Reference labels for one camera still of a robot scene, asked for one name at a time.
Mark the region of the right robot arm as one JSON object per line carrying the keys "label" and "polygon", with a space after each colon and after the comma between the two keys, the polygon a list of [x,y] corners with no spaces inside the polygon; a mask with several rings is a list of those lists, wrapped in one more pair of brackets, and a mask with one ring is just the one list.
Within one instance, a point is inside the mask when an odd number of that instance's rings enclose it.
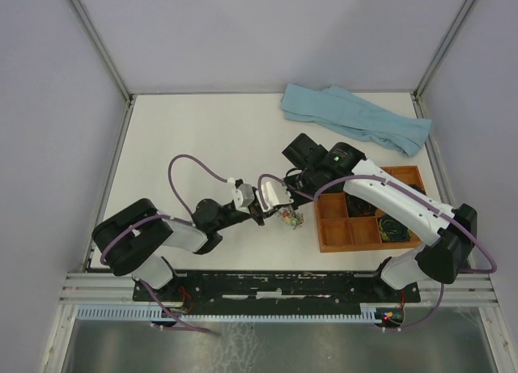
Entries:
{"label": "right robot arm", "polygon": [[342,189],[382,210],[420,239],[418,247],[382,263],[380,279],[386,285],[401,290],[425,278],[450,285],[466,271],[478,227],[478,213],[472,206],[455,208],[431,199],[344,142],[326,150],[300,134],[283,155],[300,170],[287,182],[301,193],[319,199],[329,189]]}

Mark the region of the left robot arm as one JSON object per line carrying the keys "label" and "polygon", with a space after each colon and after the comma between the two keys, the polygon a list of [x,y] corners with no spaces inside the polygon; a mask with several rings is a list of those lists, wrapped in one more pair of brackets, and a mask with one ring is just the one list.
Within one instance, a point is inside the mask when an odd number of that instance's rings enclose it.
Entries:
{"label": "left robot arm", "polygon": [[91,233],[100,262],[117,277],[129,275],[154,290],[166,286],[174,272],[156,253],[159,248],[207,254],[223,240],[221,230],[249,219],[264,224],[268,204],[259,199],[256,188],[241,184],[231,194],[232,201],[225,205],[209,198],[199,201],[190,222],[166,215],[147,198],[136,201]]}

